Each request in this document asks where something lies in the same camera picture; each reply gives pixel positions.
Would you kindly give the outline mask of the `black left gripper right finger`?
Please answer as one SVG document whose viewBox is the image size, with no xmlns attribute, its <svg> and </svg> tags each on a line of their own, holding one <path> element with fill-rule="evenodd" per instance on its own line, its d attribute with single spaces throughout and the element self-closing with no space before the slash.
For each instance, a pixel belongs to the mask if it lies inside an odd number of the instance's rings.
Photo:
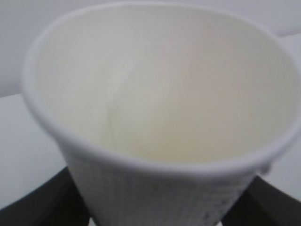
<svg viewBox="0 0 301 226">
<path fill-rule="evenodd" d="M 256 177 L 222 219 L 223 226 L 299 226 L 301 202 Z"/>
</svg>

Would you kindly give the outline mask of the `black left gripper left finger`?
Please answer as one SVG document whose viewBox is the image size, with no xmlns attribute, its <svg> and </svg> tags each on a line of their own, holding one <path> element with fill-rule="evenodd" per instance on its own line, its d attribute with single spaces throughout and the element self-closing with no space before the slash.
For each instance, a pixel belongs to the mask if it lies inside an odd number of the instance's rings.
<svg viewBox="0 0 301 226">
<path fill-rule="evenodd" d="M 2 226 L 88 226 L 87 210 L 67 168 L 0 210 Z"/>
</svg>

